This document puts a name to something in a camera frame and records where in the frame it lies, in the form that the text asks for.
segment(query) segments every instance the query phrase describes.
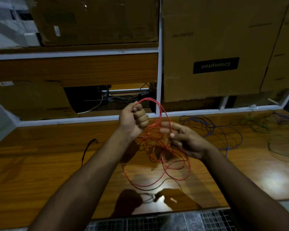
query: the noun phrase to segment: forearm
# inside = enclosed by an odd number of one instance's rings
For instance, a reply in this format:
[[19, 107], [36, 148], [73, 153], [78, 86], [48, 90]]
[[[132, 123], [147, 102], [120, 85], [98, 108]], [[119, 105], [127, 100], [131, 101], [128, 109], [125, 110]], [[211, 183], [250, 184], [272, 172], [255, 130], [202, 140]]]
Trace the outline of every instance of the forearm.
[[84, 230], [130, 143], [128, 135], [117, 129], [50, 198], [29, 230]]
[[217, 148], [202, 159], [237, 218], [253, 230], [289, 230], [289, 213], [243, 175]]

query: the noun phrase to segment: hand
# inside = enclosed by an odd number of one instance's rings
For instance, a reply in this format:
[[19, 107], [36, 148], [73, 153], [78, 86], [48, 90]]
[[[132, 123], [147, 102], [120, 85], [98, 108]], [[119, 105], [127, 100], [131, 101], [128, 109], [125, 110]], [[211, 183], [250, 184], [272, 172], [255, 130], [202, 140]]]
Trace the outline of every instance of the hand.
[[149, 124], [149, 117], [138, 101], [127, 105], [119, 116], [119, 128], [135, 140]]
[[162, 122], [160, 132], [170, 135], [170, 141], [179, 150], [193, 158], [203, 159], [203, 156], [210, 150], [217, 149], [212, 143], [205, 140], [192, 129], [182, 126], [178, 123], [171, 122], [173, 133], [171, 133], [169, 122]]

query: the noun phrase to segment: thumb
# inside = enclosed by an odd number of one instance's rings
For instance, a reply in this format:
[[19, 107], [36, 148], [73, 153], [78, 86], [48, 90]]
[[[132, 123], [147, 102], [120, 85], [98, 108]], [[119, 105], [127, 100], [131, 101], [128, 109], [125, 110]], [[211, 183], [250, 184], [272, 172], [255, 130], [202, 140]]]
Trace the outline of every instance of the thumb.
[[138, 101], [135, 101], [134, 103], [128, 104], [122, 111], [123, 112], [132, 112], [133, 108], [136, 104], [138, 104]]
[[170, 137], [172, 139], [178, 140], [178, 141], [185, 141], [185, 142], [189, 142], [190, 141], [190, 135], [189, 134], [171, 133]]

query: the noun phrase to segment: coiled red wire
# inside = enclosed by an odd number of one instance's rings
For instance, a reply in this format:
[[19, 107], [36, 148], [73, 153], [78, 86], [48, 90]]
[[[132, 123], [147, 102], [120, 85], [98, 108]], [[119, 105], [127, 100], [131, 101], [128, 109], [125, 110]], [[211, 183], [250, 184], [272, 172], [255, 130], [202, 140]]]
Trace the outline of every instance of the coiled red wire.
[[[170, 120], [169, 120], [169, 117], [168, 117], [165, 109], [162, 107], [162, 105], [161, 105], [160, 103], [158, 103], [158, 101], [156, 101], [156, 100], [153, 99], [153, 98], [144, 98], [144, 99], [142, 99], [141, 101], [139, 101], [138, 104], [140, 104], [140, 103], [143, 102], [143, 101], [152, 101], [152, 102], [156, 103], [156, 104], [158, 105], [159, 109], [160, 109], [160, 116], [159, 116], [158, 120], [157, 120], [154, 124], [147, 126], [148, 129], [147, 129], [147, 131], [146, 131], [146, 135], [139, 137], [139, 138], [141, 139], [140, 145], [143, 145], [144, 151], [145, 151], [146, 154], [149, 156], [149, 158], [150, 158], [150, 160], [151, 160], [152, 162], [154, 162], [154, 163], [161, 163], [161, 164], [162, 164], [163, 169], [164, 169], [164, 172], [163, 172], [163, 174], [161, 175], [161, 177], [160, 177], [157, 181], [155, 181], [154, 183], [152, 183], [152, 184], [150, 184], [150, 185], [139, 185], [139, 184], [136, 184], [136, 183], [132, 182], [131, 179], [129, 179], [129, 177], [127, 176], [127, 174], [126, 174], [126, 172], [125, 172], [125, 170], [124, 170], [124, 165], [122, 165], [122, 169], [123, 169], [123, 173], [124, 173], [124, 175], [126, 176], [127, 180], [128, 180], [133, 186], [135, 186], [135, 187], [138, 188], [139, 190], [147, 191], [147, 190], [141, 189], [141, 188], [139, 188], [139, 187], [145, 188], [145, 187], [152, 186], [152, 185], [154, 185], [155, 183], [159, 182], [165, 174], [167, 174], [170, 178], [172, 178], [172, 179], [174, 179], [174, 180], [183, 181], [183, 180], [185, 180], [185, 179], [187, 179], [187, 178], [189, 177], [191, 168], [190, 168], [190, 161], [189, 161], [189, 159], [188, 159], [188, 156], [187, 156], [184, 152], [179, 151], [179, 150], [177, 150], [177, 149], [173, 149], [172, 147], [170, 147], [170, 140], [169, 140], [168, 137], [167, 137], [167, 140], [168, 140], [167, 143], [164, 143], [164, 142], [163, 142], [163, 139], [164, 139], [165, 134], [160, 133], [158, 130], [157, 130], [157, 131], [154, 131], [154, 129], [157, 129], [157, 128], [160, 128], [160, 127], [161, 127], [162, 111], [164, 111], [165, 114], [166, 114], [166, 117], [167, 117], [167, 119], [168, 119], [169, 125], [170, 125], [170, 130], [171, 130], [171, 132], [173, 132], [172, 127], [171, 127], [171, 122], [170, 122]], [[155, 142], [151, 154], [148, 152], [148, 149], [147, 149], [147, 147], [149, 146], [149, 143], [150, 143], [150, 142]], [[162, 150], [162, 152], [161, 152], [160, 159], [154, 159], [154, 158], [152, 157], [152, 155], [155, 155], [155, 154], [154, 154], [154, 150], [155, 150], [155, 147], [156, 147], [156, 146], [160, 146], [160, 147], [163, 148], [163, 150]], [[169, 151], [169, 152], [171, 152], [172, 154], [175, 154], [175, 155], [180, 156], [181, 159], [180, 159], [180, 160], [173, 161], [173, 162], [171, 162], [170, 164], [167, 164], [167, 163], [169, 162], [169, 160], [164, 160], [164, 154], [165, 154], [166, 151]], [[179, 152], [183, 153], [186, 159], [184, 159], [184, 157], [183, 157], [182, 155], [180, 155]], [[174, 163], [176, 163], [176, 162], [182, 162], [183, 165], [180, 166], [180, 167], [171, 167], [171, 165], [174, 164]], [[182, 179], [180, 179], [180, 178], [174, 178], [173, 176], [171, 176], [171, 175], [167, 172], [168, 169], [180, 170], [180, 169], [184, 168], [186, 162], [188, 162], [189, 171], [188, 171], [188, 174], [187, 174], [187, 176], [186, 176], [185, 178], [182, 178]]]

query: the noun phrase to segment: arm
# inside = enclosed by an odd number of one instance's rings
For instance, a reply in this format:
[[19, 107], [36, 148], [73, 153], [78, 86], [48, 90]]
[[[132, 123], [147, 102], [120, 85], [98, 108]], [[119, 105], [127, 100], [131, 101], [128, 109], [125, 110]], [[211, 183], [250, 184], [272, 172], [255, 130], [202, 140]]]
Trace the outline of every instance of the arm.
[[214, 145], [188, 127], [163, 122], [174, 146], [201, 160], [247, 230], [289, 231], [289, 212], [241, 173]]
[[56, 191], [28, 230], [84, 230], [120, 158], [148, 123], [141, 104], [135, 102], [123, 109], [116, 131]]

